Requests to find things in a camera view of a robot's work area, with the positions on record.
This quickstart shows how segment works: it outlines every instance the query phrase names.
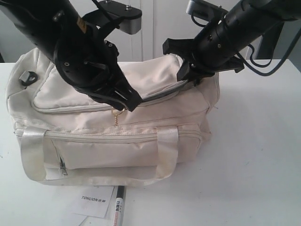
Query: pen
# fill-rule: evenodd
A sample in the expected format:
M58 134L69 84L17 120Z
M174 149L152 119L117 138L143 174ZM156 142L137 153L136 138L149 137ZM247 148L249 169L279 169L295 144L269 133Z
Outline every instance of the pen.
M122 209L123 209L123 198L124 198L124 186L118 186L117 196L116 196L116 206L113 218L113 226L122 225Z

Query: white table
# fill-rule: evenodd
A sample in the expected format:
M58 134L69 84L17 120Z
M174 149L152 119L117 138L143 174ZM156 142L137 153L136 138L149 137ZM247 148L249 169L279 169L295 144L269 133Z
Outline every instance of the white table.
M0 225L59 226L81 188L25 176L5 104L12 66L0 64ZM221 73L209 122L213 137L194 162L179 164L165 181L127 190L123 226L300 226L301 73L289 61L268 78ZM111 222L88 218L82 225Z

